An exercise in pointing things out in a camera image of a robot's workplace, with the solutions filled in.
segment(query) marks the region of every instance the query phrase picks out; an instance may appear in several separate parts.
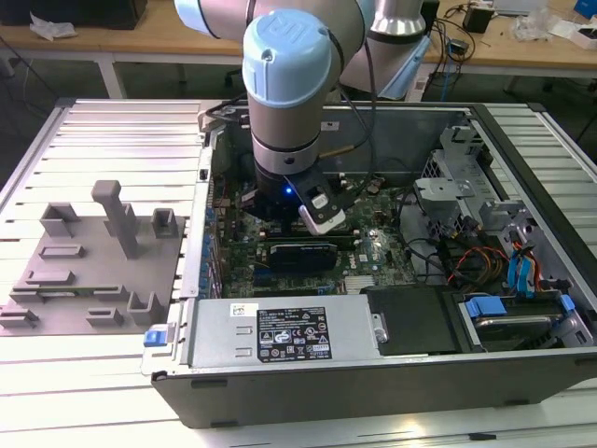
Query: slotted aluminum plate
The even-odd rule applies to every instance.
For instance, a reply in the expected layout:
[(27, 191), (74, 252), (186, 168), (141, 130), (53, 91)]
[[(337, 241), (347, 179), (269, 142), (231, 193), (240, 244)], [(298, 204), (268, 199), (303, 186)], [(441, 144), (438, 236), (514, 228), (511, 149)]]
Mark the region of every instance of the slotted aluminum plate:
[[(138, 217), (172, 208), (189, 228), (202, 149), (200, 105), (81, 100), (52, 112), (0, 195), (0, 306), (44, 233), (38, 219), (49, 202), (70, 202), (82, 217), (104, 216), (90, 194), (96, 180), (118, 180), (120, 199)], [(179, 288), (174, 282), (173, 297)]]
[[(488, 105), (488, 109), (597, 256), (597, 173), (588, 157), (545, 113), (534, 112), (527, 105)], [(510, 199), (519, 199), (498, 161), (492, 168)]]

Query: gray plastic holder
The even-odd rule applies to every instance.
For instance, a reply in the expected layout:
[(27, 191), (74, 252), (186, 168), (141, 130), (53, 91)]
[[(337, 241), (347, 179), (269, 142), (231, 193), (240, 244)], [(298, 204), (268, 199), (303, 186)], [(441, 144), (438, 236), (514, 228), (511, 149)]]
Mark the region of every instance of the gray plastic holder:
[(161, 321), (164, 309), (155, 292), (151, 292), (147, 304), (142, 303), (139, 296), (132, 292), (127, 305), (127, 313), (136, 325), (153, 325)]

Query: white table leg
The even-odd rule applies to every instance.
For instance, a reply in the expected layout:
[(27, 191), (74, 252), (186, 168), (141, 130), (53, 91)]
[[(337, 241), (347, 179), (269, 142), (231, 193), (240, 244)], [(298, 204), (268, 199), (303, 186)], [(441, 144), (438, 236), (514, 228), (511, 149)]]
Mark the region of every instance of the white table leg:
[(435, 66), (432, 63), (421, 64), (404, 98), (406, 103), (420, 103), (422, 101), (423, 94), (427, 88), (427, 82), (434, 69)]
[(9, 58), (0, 58), (0, 76), (1, 77), (14, 77), (15, 71), (10, 64)]
[(108, 91), (110, 99), (121, 100), (126, 98), (127, 92), (125, 91), (122, 79), (118, 75), (116, 67), (114, 66), (114, 60), (105, 57), (97, 60), (96, 62), (100, 67), (100, 71), (102, 72), (105, 89)]

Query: open computer chassis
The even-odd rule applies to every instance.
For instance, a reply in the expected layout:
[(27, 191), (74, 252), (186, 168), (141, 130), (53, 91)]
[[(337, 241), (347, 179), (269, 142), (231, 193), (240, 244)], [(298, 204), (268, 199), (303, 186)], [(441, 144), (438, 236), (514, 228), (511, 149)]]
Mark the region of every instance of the open computer chassis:
[[(367, 119), (369, 105), (361, 108)], [(568, 213), (552, 183), (577, 201), (575, 189), (597, 192), (597, 176), (544, 112), (526, 105), (381, 104), (376, 171), (383, 182), (407, 189), (380, 200), (378, 183), (358, 213), (388, 229), (414, 185), (416, 200), (397, 214), (402, 236), (371, 260), (365, 247), (379, 233), (350, 228), (365, 234), (357, 243), (364, 248), (339, 255), (336, 270), (318, 277), (321, 285), (309, 288), (299, 278), (280, 287), (275, 279), (269, 293), (263, 277), (249, 284), (242, 272), (233, 276), (238, 266), (230, 266), (229, 243), (255, 243), (250, 260), (238, 261), (253, 278), (259, 264), (270, 268), (271, 246), (259, 245), (266, 231), (237, 235), (237, 218), (229, 227), (230, 210), (222, 209), (234, 207), (238, 196), (218, 180), (239, 176), (234, 170), (249, 152), (250, 134), (236, 126), (207, 131), (182, 306), (153, 328), (158, 343), (148, 343), (144, 354), (152, 385), (185, 425), (199, 428), (522, 405), (597, 376), (597, 259), (579, 230), (592, 221)], [(329, 106), (325, 120), (325, 147), (361, 133), (350, 108)], [(322, 161), (330, 178), (349, 186), (366, 166), (365, 148)], [(491, 288), (463, 288), (433, 268), (425, 275), (428, 263), (412, 256), (429, 256), (437, 241), (461, 234), (489, 238), (480, 244), (504, 252), (509, 266)], [(419, 241), (405, 245), (412, 240)], [(532, 254), (535, 271), (541, 266), (536, 282), (532, 275), (527, 282), (516, 263), (512, 272), (521, 252)], [(449, 259), (441, 262), (455, 269)], [(512, 274), (523, 277), (514, 287)], [(311, 292), (292, 292), (305, 287)], [(301, 340), (305, 333), (310, 342)], [(299, 356), (301, 344), (310, 355)]]

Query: blue latch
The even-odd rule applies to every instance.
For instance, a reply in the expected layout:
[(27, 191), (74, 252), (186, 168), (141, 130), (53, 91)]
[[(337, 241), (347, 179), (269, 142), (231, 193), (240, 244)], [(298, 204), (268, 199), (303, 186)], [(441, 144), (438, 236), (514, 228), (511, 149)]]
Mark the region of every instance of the blue latch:
[(531, 261), (529, 259), (522, 259), (521, 273), (519, 274), (519, 281), (517, 284), (517, 290), (519, 293), (524, 294), (526, 297), (533, 297), (533, 293), (529, 291), (527, 284), (527, 277), (531, 271)]
[(143, 339), (144, 347), (164, 347), (166, 343), (166, 330), (149, 329), (146, 331), (146, 336)]
[(576, 309), (575, 303), (568, 294), (562, 294), (560, 300), (562, 301), (562, 306), (563, 309), (566, 310), (566, 313), (572, 313)]
[(507, 311), (498, 296), (477, 296), (465, 303), (468, 315), (472, 318), (480, 315), (506, 315)]

